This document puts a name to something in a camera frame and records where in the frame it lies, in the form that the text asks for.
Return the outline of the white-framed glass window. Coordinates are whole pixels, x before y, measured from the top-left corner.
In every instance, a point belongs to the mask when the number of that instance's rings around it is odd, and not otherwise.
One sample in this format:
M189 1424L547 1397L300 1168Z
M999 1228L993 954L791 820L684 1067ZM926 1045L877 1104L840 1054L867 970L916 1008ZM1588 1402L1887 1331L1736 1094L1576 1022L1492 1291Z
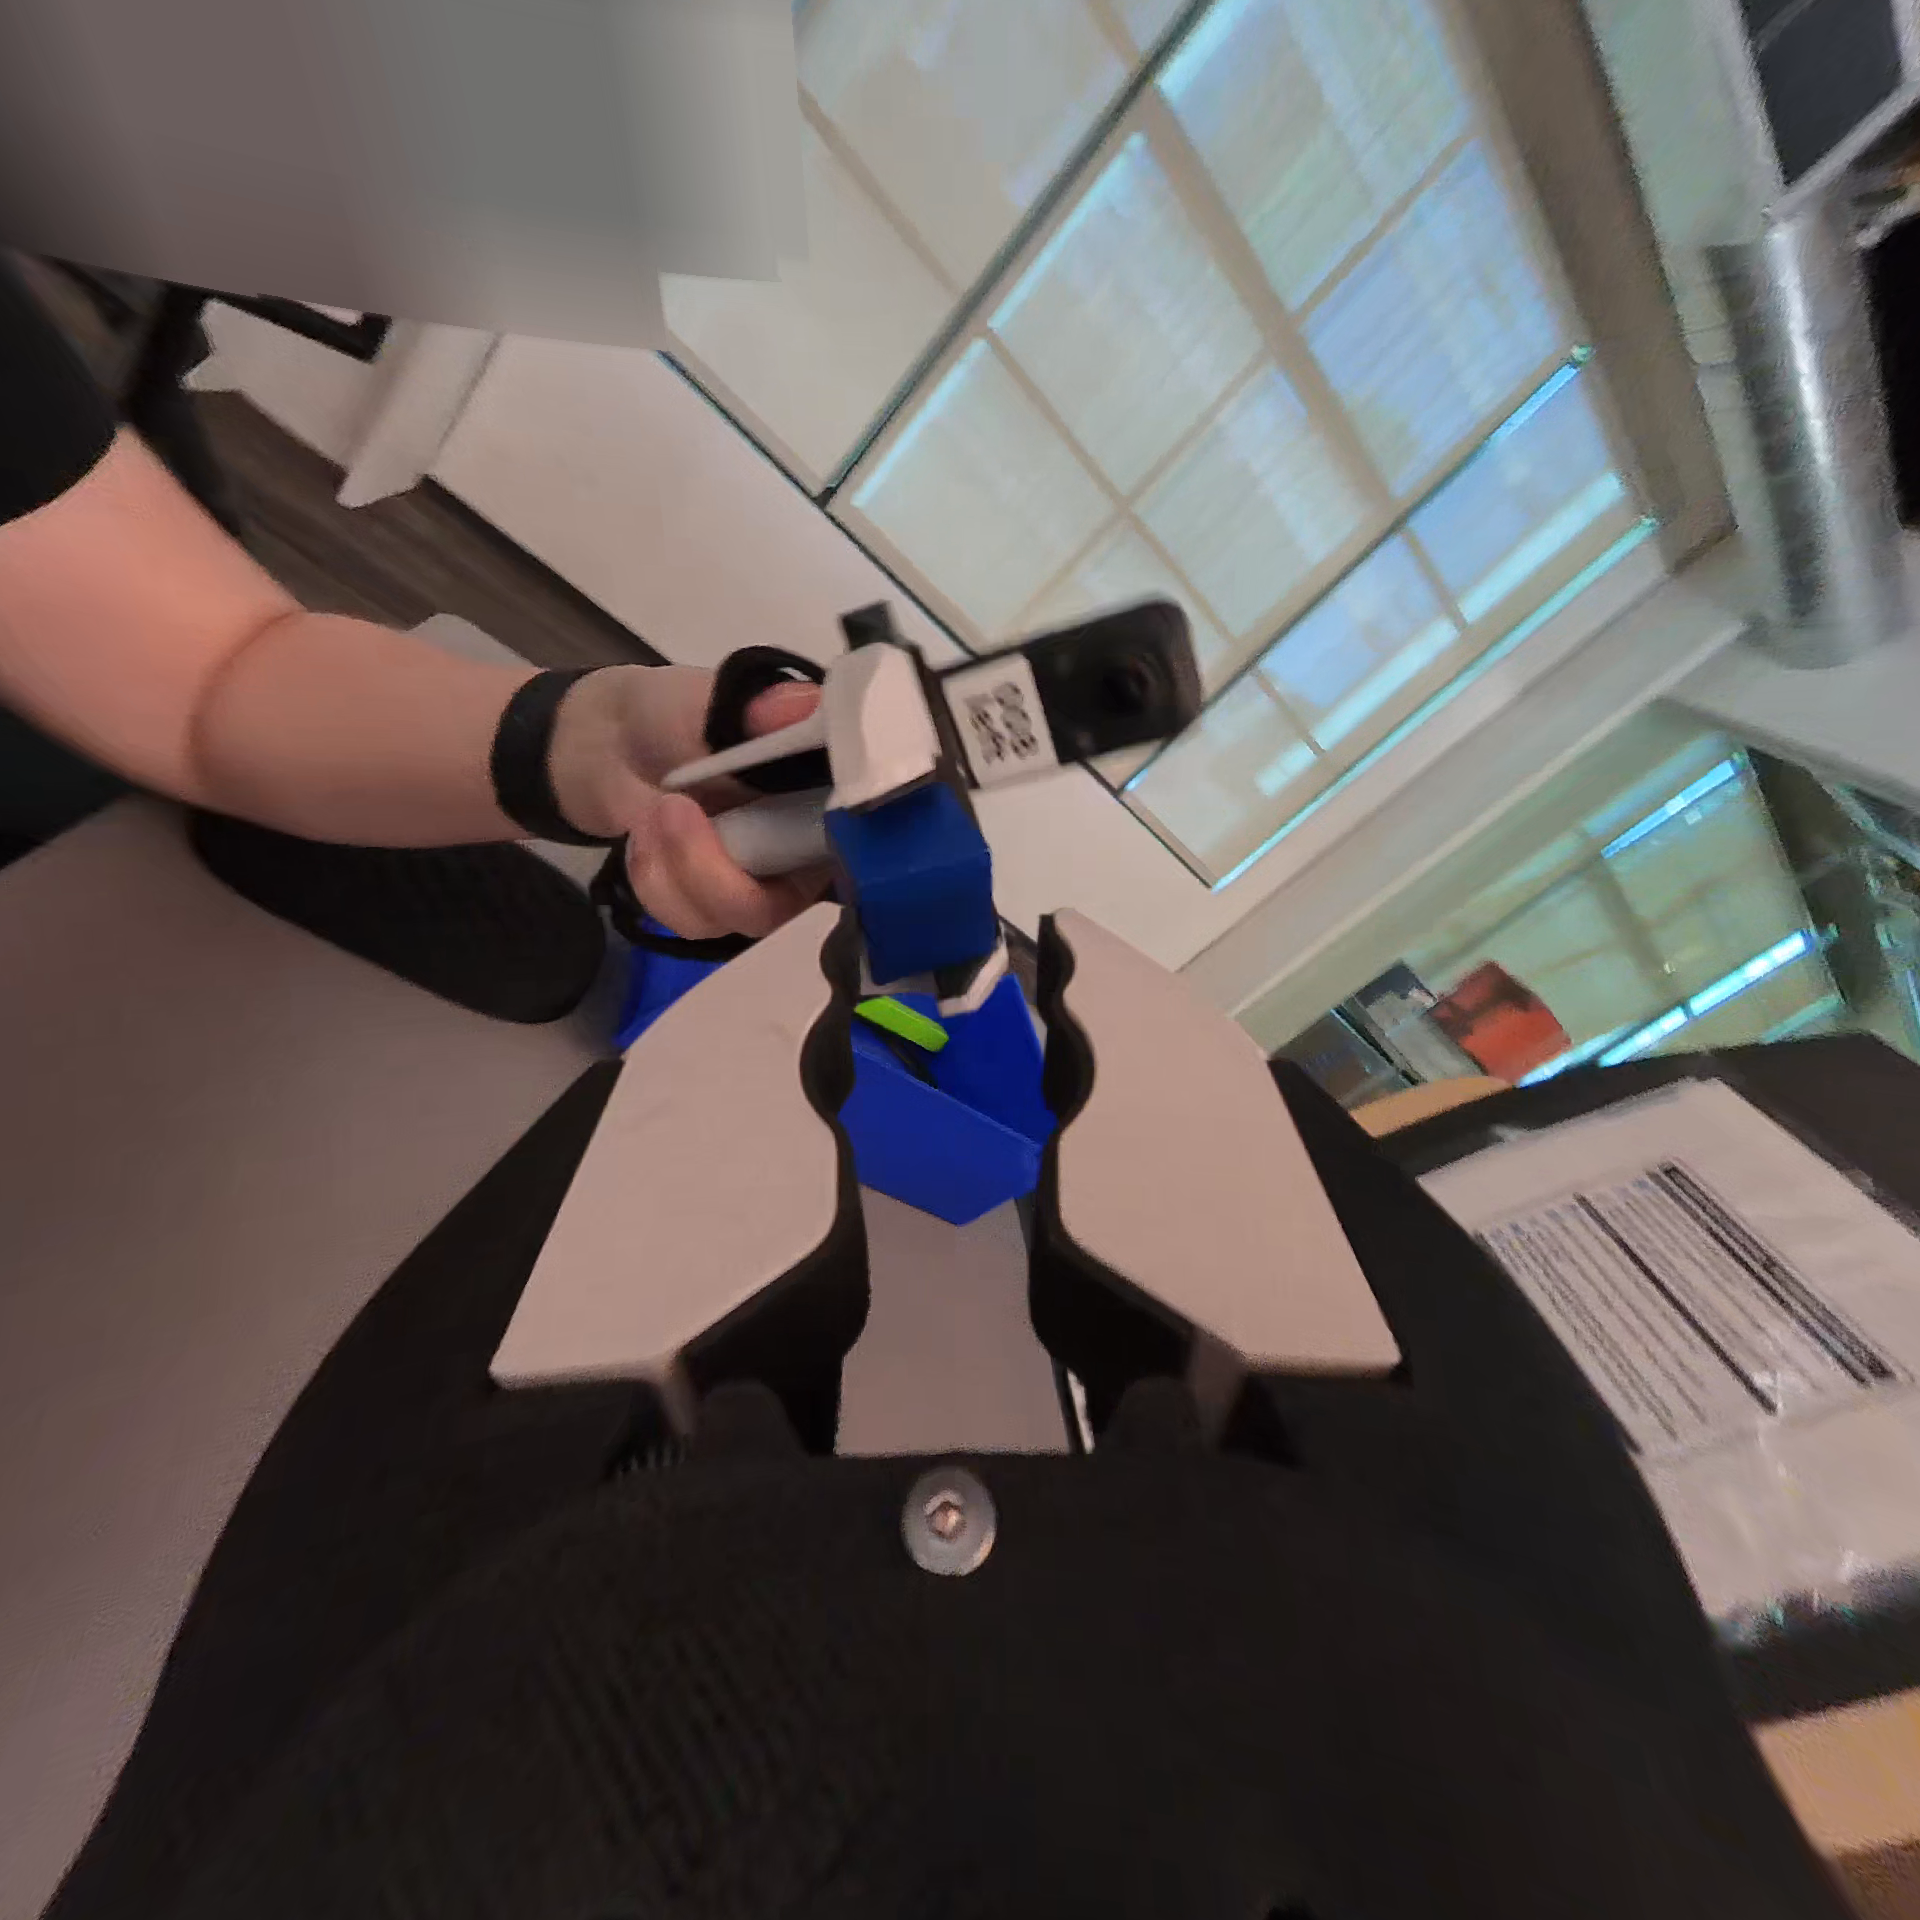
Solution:
M1628 560L1726 529L1582 6L1091 6L1133 62L823 505L958 641L1138 597L1099 775L1212 890Z

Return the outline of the silver round air duct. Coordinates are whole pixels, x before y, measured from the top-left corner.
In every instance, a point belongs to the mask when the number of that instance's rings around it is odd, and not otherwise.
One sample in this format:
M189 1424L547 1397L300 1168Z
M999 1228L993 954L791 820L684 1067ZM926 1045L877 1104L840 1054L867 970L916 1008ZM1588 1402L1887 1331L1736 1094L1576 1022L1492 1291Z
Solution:
M1794 671L1910 627L1908 537L1853 214L1807 202L1708 250L1748 461L1729 495L1761 577L1761 647Z

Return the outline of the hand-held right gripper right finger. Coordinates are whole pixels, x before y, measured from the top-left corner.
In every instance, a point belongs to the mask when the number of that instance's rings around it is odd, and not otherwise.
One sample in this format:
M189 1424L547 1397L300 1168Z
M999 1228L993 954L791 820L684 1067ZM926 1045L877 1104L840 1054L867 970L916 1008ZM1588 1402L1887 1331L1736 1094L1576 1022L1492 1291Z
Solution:
M1265 1381L1388 1381L1403 1351L1246 1028L1079 912L1045 919L1036 985L1027 1303L1086 1439L1154 1381L1206 1439Z

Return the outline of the blue plastic bin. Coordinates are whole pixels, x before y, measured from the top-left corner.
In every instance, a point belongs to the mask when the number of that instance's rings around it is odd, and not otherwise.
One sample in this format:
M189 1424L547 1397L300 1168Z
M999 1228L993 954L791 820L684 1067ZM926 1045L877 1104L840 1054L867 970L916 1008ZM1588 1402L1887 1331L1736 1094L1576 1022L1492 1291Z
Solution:
M1034 1192L1054 1114L1045 1039L1010 975L950 1046L924 1054L850 1022L840 1109L864 1187L965 1228Z

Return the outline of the blue cube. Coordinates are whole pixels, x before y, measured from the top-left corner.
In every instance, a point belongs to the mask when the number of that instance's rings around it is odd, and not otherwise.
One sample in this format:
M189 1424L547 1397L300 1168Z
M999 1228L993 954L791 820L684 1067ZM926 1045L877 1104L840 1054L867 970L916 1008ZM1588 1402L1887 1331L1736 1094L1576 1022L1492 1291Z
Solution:
M993 855L961 791L829 806L823 829L877 987L975 975L997 952Z

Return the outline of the black wristband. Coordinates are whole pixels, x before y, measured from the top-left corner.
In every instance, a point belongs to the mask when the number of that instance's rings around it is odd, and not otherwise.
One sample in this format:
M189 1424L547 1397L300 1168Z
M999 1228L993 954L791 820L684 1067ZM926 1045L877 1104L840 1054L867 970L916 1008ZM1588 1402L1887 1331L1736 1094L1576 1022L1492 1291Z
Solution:
M544 668L515 688L492 732L488 775L492 801L525 842L607 848L609 839L578 829L553 783L553 744L562 703L599 668Z

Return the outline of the person's left hand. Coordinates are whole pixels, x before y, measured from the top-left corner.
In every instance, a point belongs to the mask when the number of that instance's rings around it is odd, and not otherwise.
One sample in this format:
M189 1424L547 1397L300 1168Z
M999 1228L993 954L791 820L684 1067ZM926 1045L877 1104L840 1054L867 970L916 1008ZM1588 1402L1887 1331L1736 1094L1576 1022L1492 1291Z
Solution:
M732 864L714 818L754 801L737 780L660 791L707 755L714 672L616 666L574 685L557 712L551 783L578 831L623 839L638 904L684 938L761 938L834 890L829 867L758 879Z

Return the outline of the person's black shirt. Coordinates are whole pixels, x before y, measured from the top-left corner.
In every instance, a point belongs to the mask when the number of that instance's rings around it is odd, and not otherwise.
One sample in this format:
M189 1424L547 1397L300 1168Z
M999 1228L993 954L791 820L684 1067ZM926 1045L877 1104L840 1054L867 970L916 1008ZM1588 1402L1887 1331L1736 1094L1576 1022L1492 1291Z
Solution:
M118 416L62 327L2 262L2 527L89 479Z

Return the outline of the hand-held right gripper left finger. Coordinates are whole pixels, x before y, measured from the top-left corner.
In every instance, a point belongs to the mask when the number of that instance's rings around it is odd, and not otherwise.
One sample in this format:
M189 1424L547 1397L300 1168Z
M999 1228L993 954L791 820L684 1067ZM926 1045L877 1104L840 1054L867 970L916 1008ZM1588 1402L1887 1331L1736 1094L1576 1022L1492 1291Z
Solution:
M626 1384L692 1435L756 1384L832 1456L871 1312L843 1126L858 928L837 904L675 1002L626 1054L498 1343L505 1390Z

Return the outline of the laminated instruction sheet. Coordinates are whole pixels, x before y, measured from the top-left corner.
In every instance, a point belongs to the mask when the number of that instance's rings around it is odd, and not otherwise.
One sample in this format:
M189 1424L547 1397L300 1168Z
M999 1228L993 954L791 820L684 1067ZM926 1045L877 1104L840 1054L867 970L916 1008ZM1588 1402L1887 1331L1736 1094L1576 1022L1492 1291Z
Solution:
M1701 1075L1420 1185L1572 1354L1731 1638L1916 1603L1913 1197Z

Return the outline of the orange box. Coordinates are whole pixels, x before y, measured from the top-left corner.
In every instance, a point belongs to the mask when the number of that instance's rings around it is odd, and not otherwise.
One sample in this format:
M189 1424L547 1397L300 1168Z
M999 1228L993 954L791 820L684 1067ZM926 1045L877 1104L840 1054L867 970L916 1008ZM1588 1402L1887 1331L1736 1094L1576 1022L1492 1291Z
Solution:
M1572 1049L1547 1000L1492 959L1434 1000L1430 1022L1478 1075L1503 1085L1521 1085Z

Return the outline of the person's left forearm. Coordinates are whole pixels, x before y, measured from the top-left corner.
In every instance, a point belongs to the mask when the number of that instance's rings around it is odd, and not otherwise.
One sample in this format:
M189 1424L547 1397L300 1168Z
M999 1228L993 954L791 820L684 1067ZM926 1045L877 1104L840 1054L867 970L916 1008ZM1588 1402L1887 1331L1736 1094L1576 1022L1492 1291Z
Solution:
M6 705L139 789L283 834L520 836L490 759L525 680L303 611L130 431L2 533Z

